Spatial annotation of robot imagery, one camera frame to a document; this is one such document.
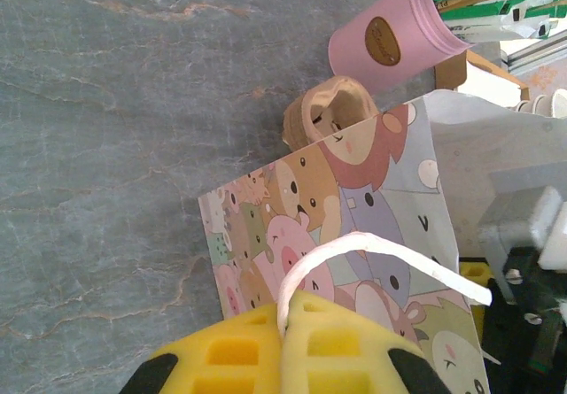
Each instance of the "brown oval logo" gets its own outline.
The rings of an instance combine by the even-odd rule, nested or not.
[[[378,64],[394,66],[400,62],[400,46],[384,18],[376,16],[370,21],[364,35],[366,50]]]

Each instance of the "pink paper cup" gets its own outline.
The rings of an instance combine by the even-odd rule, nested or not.
[[[471,45],[451,33],[433,0],[377,0],[333,34],[329,61],[335,75],[376,94]]]

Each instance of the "marble surface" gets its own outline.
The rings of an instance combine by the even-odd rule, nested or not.
[[[118,392],[221,318],[197,197],[287,152],[373,1],[0,0],[0,391]]]

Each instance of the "gray stone countertop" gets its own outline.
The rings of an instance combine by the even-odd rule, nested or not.
[[[221,319],[197,197],[287,153],[373,1],[0,0],[1,392],[118,392]]]

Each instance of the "white rope handle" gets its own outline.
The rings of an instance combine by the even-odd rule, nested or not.
[[[358,250],[398,257],[417,270],[443,282],[449,288],[460,292],[465,297],[469,297],[483,305],[490,305],[492,302],[492,292],[490,290],[444,268],[419,252],[412,251],[406,246],[388,241],[387,239],[370,233],[351,232],[348,235],[344,235],[311,250],[305,257],[295,263],[295,266],[293,266],[290,272],[284,277],[280,285],[277,300],[277,328],[281,337],[285,336],[291,297],[303,278],[307,276],[312,269],[321,265],[326,260],[349,251]]]

